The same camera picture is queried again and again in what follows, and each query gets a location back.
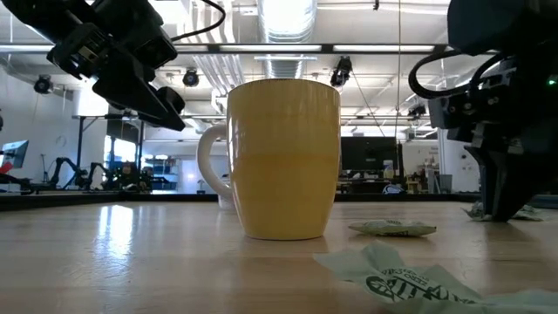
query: yellow mug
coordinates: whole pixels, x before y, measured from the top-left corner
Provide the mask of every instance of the yellow mug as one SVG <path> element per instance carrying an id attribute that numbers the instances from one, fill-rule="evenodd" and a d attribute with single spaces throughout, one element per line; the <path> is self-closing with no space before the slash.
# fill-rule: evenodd
<path id="1" fill-rule="evenodd" d="M 209 128 L 197 160 L 208 185 L 234 200 L 246 235 L 268 240 L 322 236 L 339 168 L 339 93 L 301 79 L 264 79 L 228 95 L 227 124 Z M 230 186 L 209 153 L 227 139 Z"/>

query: ventilation duct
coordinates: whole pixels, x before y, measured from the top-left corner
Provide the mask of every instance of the ventilation duct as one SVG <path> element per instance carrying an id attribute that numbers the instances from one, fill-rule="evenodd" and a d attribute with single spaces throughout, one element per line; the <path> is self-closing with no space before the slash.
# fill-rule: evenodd
<path id="1" fill-rule="evenodd" d="M 262 39 L 267 44 L 308 43 L 316 21 L 317 0 L 258 0 Z M 265 61 L 273 79 L 300 79 L 305 61 Z"/>

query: computer monitor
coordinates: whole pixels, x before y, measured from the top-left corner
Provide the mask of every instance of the computer monitor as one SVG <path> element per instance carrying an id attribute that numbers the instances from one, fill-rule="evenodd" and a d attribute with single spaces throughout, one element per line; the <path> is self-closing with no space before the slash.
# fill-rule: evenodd
<path id="1" fill-rule="evenodd" d="M 341 167 L 343 170 L 383 170 L 384 160 L 398 164 L 395 137 L 341 138 Z"/>
<path id="2" fill-rule="evenodd" d="M 2 166 L 9 162 L 13 168 L 23 167 L 25 154 L 27 153 L 27 146 L 29 146 L 28 140 L 4 144 L 2 146 Z"/>

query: mug rim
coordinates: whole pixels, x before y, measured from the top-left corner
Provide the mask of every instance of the mug rim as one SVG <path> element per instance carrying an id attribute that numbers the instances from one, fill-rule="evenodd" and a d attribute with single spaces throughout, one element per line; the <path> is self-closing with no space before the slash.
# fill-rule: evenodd
<path id="1" fill-rule="evenodd" d="M 327 84 L 324 84 L 322 82 L 311 80 L 311 79 L 306 79 L 306 78 L 286 78 L 286 79 L 285 78 L 273 78 L 273 79 L 272 78 L 264 78 L 264 79 L 253 80 L 253 81 L 244 83 L 242 85 L 238 85 L 237 87 L 233 88 L 230 92 L 228 92 L 228 94 L 230 95 L 232 92 L 236 91 L 237 89 L 239 89 L 243 86 L 252 85 L 252 84 L 255 84 L 255 83 L 260 83 L 260 82 L 265 82 L 265 81 L 268 81 L 268 82 L 269 81 L 304 81 L 304 82 L 310 82 L 312 84 L 323 85 L 323 86 L 328 87 L 328 88 L 334 90 L 335 92 L 339 93 L 339 91 L 337 89 L 335 89 L 334 87 L 329 86 Z"/>

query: wooden table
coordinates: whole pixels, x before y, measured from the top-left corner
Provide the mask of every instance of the wooden table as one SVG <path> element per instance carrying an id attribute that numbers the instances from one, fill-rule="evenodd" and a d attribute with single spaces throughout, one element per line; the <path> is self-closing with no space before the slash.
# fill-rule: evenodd
<path id="1" fill-rule="evenodd" d="M 373 241 L 349 222 L 434 223 L 423 239 L 382 239 L 408 264 L 439 263 L 483 293 L 558 290 L 558 211 L 548 222 L 470 222 L 461 204 L 336 204 L 325 237 L 242 235 L 213 203 L 121 203 L 0 213 L 2 313 L 384 313 L 313 253 Z"/>

